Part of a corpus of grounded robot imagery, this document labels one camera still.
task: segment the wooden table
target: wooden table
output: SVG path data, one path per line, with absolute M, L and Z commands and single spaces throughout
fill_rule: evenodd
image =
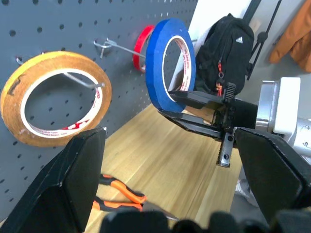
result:
M 230 210 L 242 165 L 234 150 L 230 168 L 217 166 L 219 146 L 211 138 L 179 128 L 150 105 L 107 139 L 102 173 L 144 193 L 178 218 L 206 227 L 212 212 Z M 97 195 L 126 200 L 103 185 Z M 105 214 L 92 210 L 86 233 L 98 233 Z

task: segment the yellow tape roll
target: yellow tape roll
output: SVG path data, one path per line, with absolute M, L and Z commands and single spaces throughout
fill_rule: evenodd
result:
M 26 120 L 27 99 L 40 83 L 61 73 L 79 73 L 105 86 L 95 89 L 93 106 L 78 122 L 59 130 L 38 129 Z M 79 132 L 96 127 L 110 100 L 110 81 L 95 62 L 73 52 L 48 52 L 25 62 L 8 79 L 1 93 L 1 116 L 6 127 L 21 142 L 38 147 L 62 146 Z

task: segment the tape roll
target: tape roll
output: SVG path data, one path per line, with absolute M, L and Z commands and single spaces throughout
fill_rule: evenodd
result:
M 186 106 L 171 98 L 164 83 L 164 55 L 173 40 L 179 46 L 184 60 L 184 77 L 180 90 L 193 90 L 195 82 L 193 44 L 185 25 L 176 18 L 159 22 L 150 36 L 146 52 L 146 84 L 150 100 L 156 108 L 181 112 Z
M 93 106 L 78 122 L 59 130 L 38 129 L 26 120 L 27 99 L 40 83 L 61 73 L 82 74 L 93 83 L 105 86 L 95 89 Z M 95 62 L 73 52 L 48 52 L 28 60 L 10 76 L 1 93 L 1 116 L 9 131 L 21 142 L 38 147 L 62 146 L 79 132 L 95 128 L 104 117 L 110 100 L 110 81 Z
M 140 35 L 136 41 L 135 47 L 134 47 L 135 52 L 141 53 L 142 48 L 145 46 L 145 44 L 146 44 L 148 38 L 150 37 L 150 35 L 152 34 L 154 28 L 155 27 L 153 25 L 148 25 L 147 27 L 144 28 L 144 30 L 142 30 L 142 32 L 140 33 Z M 145 73 L 146 66 L 145 66 L 145 64 L 141 65 L 140 56 L 135 55 L 135 54 L 133 55 L 133 64 L 134 64 L 134 67 L 136 69 L 140 70 L 142 73 Z

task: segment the backpack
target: backpack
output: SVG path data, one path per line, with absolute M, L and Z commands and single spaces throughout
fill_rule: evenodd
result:
M 195 89 L 222 95 L 222 87 L 235 84 L 235 95 L 245 84 L 254 44 L 253 30 L 245 20 L 231 14 L 210 29 L 196 56 Z

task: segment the pegboard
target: pegboard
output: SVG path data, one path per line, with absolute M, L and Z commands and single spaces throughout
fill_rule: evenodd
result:
M 66 50 L 95 61 L 112 84 L 112 101 L 100 123 L 111 135 L 147 105 L 144 74 L 135 70 L 132 54 L 93 45 L 106 38 L 133 49 L 142 29 L 177 17 L 189 27 L 197 0 L 1 0 L 0 91 L 22 61 L 42 52 Z M 169 45 L 165 83 L 172 78 L 180 54 Z M 42 129 L 60 129 L 82 118 L 92 105 L 94 90 L 57 75 L 31 94 L 26 118 Z M 63 147 L 38 148 L 17 141 L 0 119 L 0 220 L 6 218 L 39 171 Z

